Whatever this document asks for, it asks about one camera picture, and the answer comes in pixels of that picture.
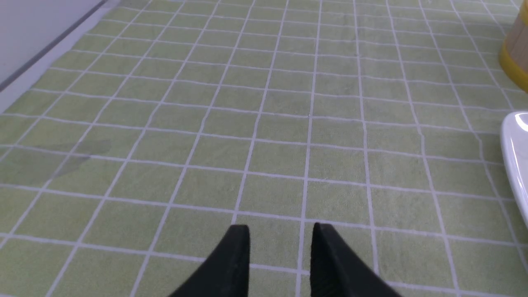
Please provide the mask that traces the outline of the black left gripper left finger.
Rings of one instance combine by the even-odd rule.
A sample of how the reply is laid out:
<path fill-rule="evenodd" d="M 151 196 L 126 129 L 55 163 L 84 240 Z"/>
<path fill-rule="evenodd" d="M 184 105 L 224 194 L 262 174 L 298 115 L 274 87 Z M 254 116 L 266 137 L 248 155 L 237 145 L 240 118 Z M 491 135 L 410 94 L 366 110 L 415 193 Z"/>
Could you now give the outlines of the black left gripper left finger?
<path fill-rule="evenodd" d="M 171 297 L 247 297 L 250 278 L 250 230 L 234 224 L 219 244 Z"/>

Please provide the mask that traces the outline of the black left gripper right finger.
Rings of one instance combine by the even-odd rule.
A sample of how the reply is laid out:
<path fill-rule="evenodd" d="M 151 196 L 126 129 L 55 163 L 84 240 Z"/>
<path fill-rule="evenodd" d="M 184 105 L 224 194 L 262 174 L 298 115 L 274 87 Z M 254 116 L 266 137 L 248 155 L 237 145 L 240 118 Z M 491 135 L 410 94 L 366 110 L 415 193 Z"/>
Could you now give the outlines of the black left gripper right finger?
<path fill-rule="evenodd" d="M 315 223 L 311 240 L 312 297 L 399 297 L 359 258 L 331 224 Z"/>

